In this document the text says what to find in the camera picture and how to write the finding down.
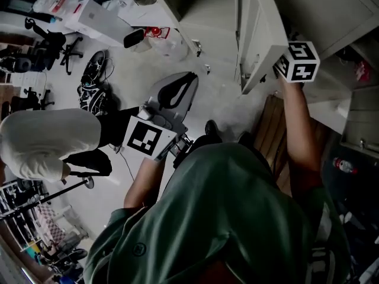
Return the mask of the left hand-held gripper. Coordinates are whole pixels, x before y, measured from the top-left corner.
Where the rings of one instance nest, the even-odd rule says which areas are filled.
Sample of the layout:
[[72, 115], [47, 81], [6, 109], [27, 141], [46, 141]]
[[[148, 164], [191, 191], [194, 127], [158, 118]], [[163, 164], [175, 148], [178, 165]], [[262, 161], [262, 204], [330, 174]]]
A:
[[162, 160], [187, 127], [183, 120], [190, 110], [198, 88], [193, 72], [170, 75], [158, 92], [158, 101], [150, 98], [130, 118], [123, 146], [151, 160]]

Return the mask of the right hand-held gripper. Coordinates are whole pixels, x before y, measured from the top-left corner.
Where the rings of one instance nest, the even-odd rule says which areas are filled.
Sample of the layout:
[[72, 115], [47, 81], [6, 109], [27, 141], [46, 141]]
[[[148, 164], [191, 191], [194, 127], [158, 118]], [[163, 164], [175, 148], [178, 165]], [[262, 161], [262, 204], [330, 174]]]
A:
[[290, 41], [288, 49], [274, 64], [288, 83], [313, 82], [319, 66], [320, 59], [311, 41]]

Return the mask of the grey metal locker door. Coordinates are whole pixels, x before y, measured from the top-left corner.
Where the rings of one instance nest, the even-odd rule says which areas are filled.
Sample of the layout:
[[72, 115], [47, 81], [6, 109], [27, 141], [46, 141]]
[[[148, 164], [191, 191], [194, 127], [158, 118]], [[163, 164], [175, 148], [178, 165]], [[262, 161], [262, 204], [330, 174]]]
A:
[[340, 144], [379, 159], [379, 85], [353, 91]]
[[288, 47], [287, 35], [274, 0], [238, 0], [237, 72], [242, 94], [272, 74]]

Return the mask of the grey metal locker cabinet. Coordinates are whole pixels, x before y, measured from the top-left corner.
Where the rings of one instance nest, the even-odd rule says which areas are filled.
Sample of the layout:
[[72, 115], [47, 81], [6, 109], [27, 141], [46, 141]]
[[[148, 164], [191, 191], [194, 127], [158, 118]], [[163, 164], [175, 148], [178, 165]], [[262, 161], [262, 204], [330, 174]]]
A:
[[[156, 0], [203, 71], [238, 83], [238, 0]], [[287, 40], [311, 41], [320, 57], [316, 80], [304, 87], [312, 105], [337, 103], [355, 86], [354, 67], [337, 52], [379, 27], [379, 0], [274, 0]]]

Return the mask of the person's left forearm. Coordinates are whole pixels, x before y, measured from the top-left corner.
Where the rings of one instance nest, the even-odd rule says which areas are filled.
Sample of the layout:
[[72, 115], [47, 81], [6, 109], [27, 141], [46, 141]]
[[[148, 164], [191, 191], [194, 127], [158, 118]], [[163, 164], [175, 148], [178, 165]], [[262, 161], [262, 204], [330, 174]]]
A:
[[126, 209], [150, 207], [158, 199], [159, 189], [163, 178], [166, 158], [157, 162], [144, 158], [136, 178], [124, 198]]

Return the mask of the person's right forearm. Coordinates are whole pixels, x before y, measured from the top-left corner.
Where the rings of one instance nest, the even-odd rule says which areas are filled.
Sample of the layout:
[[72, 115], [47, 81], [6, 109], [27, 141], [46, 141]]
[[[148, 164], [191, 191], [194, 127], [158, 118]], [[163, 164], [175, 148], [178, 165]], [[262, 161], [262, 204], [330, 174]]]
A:
[[321, 185], [320, 151], [300, 84], [283, 78], [278, 83], [284, 100], [291, 188], [305, 191]]

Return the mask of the black display unit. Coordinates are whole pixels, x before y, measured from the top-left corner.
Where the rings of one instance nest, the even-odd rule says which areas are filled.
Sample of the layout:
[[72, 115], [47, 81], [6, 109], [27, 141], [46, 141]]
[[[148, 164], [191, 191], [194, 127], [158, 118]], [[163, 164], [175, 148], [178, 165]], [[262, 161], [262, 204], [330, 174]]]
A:
[[174, 156], [173, 168], [176, 169], [185, 159], [189, 149], [192, 147], [194, 140], [184, 133], [177, 139], [176, 143], [171, 147], [170, 153]]

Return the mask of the red bag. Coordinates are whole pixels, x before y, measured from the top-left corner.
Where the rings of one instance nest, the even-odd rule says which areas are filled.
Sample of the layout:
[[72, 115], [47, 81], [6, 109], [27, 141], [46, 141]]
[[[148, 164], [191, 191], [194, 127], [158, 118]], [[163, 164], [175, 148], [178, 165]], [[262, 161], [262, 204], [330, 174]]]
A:
[[355, 63], [354, 73], [358, 82], [369, 82], [371, 74], [371, 66], [365, 60]]

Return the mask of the wooden slat platform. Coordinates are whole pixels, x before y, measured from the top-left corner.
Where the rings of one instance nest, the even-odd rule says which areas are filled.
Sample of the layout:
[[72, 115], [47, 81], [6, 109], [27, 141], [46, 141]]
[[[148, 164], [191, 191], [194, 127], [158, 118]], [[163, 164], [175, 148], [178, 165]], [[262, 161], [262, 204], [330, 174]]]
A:
[[287, 143], [284, 101], [269, 95], [253, 130], [253, 146], [263, 157], [264, 166], [268, 168], [274, 185], [292, 198], [296, 180], [302, 179], [304, 172], [290, 159]]

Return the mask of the white trash bin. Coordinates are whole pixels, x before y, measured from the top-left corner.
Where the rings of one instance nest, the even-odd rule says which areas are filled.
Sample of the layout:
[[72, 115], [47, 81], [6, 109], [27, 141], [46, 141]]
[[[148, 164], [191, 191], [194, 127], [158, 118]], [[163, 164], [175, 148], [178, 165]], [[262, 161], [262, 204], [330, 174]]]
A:
[[124, 37], [124, 48], [135, 51], [137, 46], [144, 40], [144, 33], [145, 31], [143, 28], [134, 29], [131, 33]]

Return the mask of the white side table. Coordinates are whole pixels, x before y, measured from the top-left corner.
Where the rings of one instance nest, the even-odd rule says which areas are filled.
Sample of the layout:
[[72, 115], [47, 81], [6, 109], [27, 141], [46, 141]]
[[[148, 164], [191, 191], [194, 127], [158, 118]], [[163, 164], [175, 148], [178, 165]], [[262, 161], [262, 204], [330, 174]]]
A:
[[158, 3], [140, 5], [134, 0], [110, 0], [101, 4], [130, 26], [160, 26]]

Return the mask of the red label plastic bottle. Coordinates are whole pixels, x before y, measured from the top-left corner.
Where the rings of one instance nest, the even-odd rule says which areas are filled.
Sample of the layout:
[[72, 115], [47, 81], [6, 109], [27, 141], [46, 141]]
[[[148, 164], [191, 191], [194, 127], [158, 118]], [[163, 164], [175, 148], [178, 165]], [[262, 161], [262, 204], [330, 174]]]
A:
[[333, 159], [333, 165], [334, 167], [336, 167], [344, 173], [349, 173], [353, 175], [358, 173], [358, 169], [351, 162], [344, 159], [340, 159], [338, 157]]

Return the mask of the white box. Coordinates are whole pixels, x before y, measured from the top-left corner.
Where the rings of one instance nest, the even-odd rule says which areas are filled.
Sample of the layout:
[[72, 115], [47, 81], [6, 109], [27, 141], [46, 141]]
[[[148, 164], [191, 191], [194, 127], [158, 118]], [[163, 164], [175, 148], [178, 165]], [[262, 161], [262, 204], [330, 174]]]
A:
[[93, 0], [80, 1], [65, 27], [111, 47], [123, 47], [125, 36], [134, 31], [116, 13]]

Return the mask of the person's green shirt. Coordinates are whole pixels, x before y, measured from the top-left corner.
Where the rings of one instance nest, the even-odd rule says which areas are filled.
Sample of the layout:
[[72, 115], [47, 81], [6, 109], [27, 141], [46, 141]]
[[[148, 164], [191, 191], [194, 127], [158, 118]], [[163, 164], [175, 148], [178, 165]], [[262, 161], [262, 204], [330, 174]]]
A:
[[93, 243], [85, 284], [186, 284], [221, 261], [250, 284], [343, 284], [346, 235], [323, 186], [286, 195], [246, 147], [204, 146], [152, 206], [115, 210]]

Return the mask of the black office chair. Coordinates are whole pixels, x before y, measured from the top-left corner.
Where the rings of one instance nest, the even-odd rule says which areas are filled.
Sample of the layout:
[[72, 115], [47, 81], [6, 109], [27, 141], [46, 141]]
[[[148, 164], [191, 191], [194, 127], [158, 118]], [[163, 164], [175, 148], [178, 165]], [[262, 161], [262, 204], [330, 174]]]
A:
[[63, 33], [51, 31], [45, 32], [32, 18], [26, 18], [24, 25], [27, 30], [32, 29], [36, 34], [43, 38], [41, 43], [42, 48], [45, 49], [43, 57], [45, 68], [50, 70], [55, 60], [58, 60], [60, 54], [63, 54], [60, 65], [65, 66], [67, 75], [71, 75], [72, 72], [69, 70], [69, 59], [72, 56], [83, 58], [83, 53], [74, 51], [74, 48], [83, 40], [83, 37], [77, 37], [72, 44], [66, 45], [66, 36]]
[[51, 93], [50, 89], [45, 89], [43, 96], [29, 87], [25, 90], [26, 97], [13, 96], [10, 101], [5, 101], [1, 105], [1, 112], [11, 114], [21, 110], [45, 110], [47, 106], [54, 105], [55, 102], [48, 101], [48, 95]]

